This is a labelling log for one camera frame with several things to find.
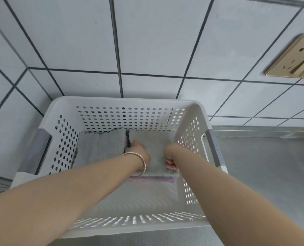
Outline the person's left hand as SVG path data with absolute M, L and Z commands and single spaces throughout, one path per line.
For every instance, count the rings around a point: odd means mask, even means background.
M 128 147 L 125 149 L 125 153 L 126 152 L 135 152 L 135 153 L 140 154 L 145 159 L 147 168 L 149 167 L 150 161 L 151 161 L 151 156 L 148 154 L 146 149 L 143 149 L 143 148 L 130 149 L 130 147 Z M 141 171 L 143 169 L 143 163 L 142 163 L 141 159 L 135 155 L 133 155 L 133 157 L 131 157 L 131 158 L 133 158 L 135 164 L 138 166 L 138 168 L 134 174 L 134 176 L 135 176 L 135 175 L 138 175 L 141 173 Z

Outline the person's right hand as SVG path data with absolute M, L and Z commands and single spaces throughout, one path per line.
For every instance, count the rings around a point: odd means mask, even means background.
M 172 142 L 172 143 L 168 144 L 163 150 L 165 158 L 175 160 L 174 154 L 177 151 L 178 146 L 180 146 L 180 144 L 178 144 L 176 142 Z

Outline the grey cloth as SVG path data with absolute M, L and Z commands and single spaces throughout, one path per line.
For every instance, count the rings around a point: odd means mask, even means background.
M 127 147 L 126 129 L 105 133 L 80 133 L 72 169 L 121 156 Z
M 130 142 L 137 140 L 142 143 L 151 157 L 150 165 L 140 178 L 177 178 L 179 171 L 166 168 L 164 148 L 174 141 L 174 134 L 170 131 L 142 131 L 131 130 L 129 132 Z

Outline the person's right forearm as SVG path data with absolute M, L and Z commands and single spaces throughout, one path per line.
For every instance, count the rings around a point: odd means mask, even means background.
M 304 229 L 259 193 L 182 145 L 174 156 L 224 246 L 304 246 Z

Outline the person's left forearm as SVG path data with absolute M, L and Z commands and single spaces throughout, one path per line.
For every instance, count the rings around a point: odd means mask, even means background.
M 0 193 L 0 246 L 46 246 L 138 168 L 123 155 L 47 175 Z

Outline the thin metal bangle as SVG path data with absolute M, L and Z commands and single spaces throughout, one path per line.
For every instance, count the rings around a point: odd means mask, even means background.
M 142 163 L 143 163 L 143 169 L 142 169 L 141 173 L 138 174 L 138 175 L 135 175 L 135 176 L 134 175 L 131 176 L 131 178 L 139 178 L 146 172 L 146 168 L 147 168 L 146 161 L 140 154 L 135 153 L 135 152 L 126 152 L 126 153 L 123 153 L 122 155 L 129 155 L 129 154 L 132 154 L 132 155 L 135 155 L 135 156 L 139 157 L 141 159 Z

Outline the pink folded cloth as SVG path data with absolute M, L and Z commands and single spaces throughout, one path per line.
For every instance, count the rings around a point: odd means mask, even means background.
M 159 176 L 143 176 L 143 177 L 130 177 L 129 182 L 142 182 L 142 183 L 175 183 L 175 177 L 159 177 Z

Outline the white perforated plastic basket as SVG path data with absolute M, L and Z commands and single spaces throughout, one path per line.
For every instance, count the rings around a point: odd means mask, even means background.
M 227 173 L 214 130 L 194 100 L 64 96 L 46 111 L 11 188 L 72 168 L 79 134 L 115 129 L 170 131 L 174 141 Z M 200 204 L 179 174 L 175 183 L 128 180 L 83 214 L 61 238 L 137 233 L 210 226 Z

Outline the gold wall socket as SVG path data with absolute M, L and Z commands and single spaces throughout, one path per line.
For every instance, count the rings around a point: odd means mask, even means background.
M 304 34 L 300 34 L 263 72 L 265 76 L 304 79 Z

